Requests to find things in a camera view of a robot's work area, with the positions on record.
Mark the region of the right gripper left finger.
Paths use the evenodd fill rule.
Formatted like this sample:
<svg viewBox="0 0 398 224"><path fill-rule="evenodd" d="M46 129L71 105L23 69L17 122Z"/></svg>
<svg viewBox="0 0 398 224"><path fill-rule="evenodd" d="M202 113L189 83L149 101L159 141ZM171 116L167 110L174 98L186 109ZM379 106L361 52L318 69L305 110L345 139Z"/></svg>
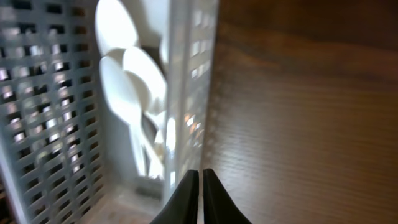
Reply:
<svg viewBox="0 0 398 224"><path fill-rule="evenodd" d="M165 207L150 224L197 224L199 172L188 170Z"/></svg>

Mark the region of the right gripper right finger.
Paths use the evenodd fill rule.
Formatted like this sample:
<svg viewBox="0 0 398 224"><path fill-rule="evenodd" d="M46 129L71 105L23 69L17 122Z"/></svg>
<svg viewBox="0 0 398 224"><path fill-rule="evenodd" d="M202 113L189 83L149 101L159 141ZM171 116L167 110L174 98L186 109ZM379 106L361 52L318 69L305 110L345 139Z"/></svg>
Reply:
<svg viewBox="0 0 398 224"><path fill-rule="evenodd" d="M203 213L204 224L251 224L213 169L203 170Z"/></svg>

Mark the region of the clear plastic basket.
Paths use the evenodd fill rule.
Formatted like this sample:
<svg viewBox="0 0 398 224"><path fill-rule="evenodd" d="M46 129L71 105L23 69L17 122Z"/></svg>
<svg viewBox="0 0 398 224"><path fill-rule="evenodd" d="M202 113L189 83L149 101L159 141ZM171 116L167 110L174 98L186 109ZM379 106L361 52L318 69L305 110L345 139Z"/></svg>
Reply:
<svg viewBox="0 0 398 224"><path fill-rule="evenodd" d="M150 223L198 170L218 1L170 1L169 64L146 46L142 1L121 1L167 82L164 179L137 174L127 124L108 107L98 1L1 1L1 213L11 223ZM105 56L121 66L127 49Z"/></svg>

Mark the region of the white plastic spoon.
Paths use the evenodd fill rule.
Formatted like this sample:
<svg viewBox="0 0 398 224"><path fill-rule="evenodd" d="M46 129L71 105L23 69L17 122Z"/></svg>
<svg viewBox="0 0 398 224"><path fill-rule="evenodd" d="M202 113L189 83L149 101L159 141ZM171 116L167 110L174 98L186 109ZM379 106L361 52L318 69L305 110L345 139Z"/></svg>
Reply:
<svg viewBox="0 0 398 224"><path fill-rule="evenodd" d="M170 0L143 0L146 19L146 46L158 47L164 68L169 64Z"/></svg>
<svg viewBox="0 0 398 224"><path fill-rule="evenodd" d="M98 1L95 10L95 35L101 56L114 49L140 46L134 21L119 0Z"/></svg>
<svg viewBox="0 0 398 224"><path fill-rule="evenodd" d="M122 66L139 96L142 114L155 127L154 140L149 140L146 133L142 134L142 143L150 160L148 176L163 180L167 82L154 59L139 47L125 50Z"/></svg>
<svg viewBox="0 0 398 224"><path fill-rule="evenodd" d="M99 73L109 109L129 128L130 148L137 174L145 176L147 172L142 144L142 109L134 85L120 64L110 56L104 56L100 60Z"/></svg>

